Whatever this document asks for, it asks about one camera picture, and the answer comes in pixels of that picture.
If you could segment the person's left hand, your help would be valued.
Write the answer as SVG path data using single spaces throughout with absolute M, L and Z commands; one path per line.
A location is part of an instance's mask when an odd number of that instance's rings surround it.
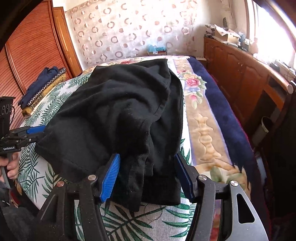
M 11 180 L 16 180 L 19 175 L 20 168 L 20 152 L 13 153 L 11 156 L 11 161 L 8 158 L 0 157 L 1 166 L 7 168 L 8 173 L 7 176 Z

